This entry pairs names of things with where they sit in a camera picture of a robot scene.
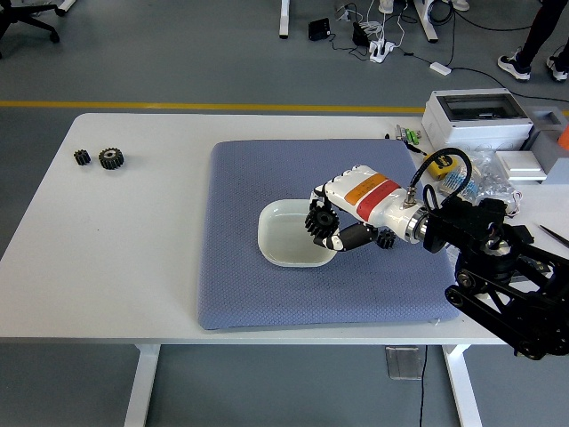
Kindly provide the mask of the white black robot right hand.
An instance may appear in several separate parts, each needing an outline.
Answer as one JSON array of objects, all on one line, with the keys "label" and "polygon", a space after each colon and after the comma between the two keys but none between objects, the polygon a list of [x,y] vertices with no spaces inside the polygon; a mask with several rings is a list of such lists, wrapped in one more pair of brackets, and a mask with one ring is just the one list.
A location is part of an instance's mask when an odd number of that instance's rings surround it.
[{"label": "white black robot right hand", "polygon": [[305,228],[316,245],[336,252],[371,242],[390,247],[393,236],[416,244],[426,214],[413,189],[356,165],[313,189]]}]

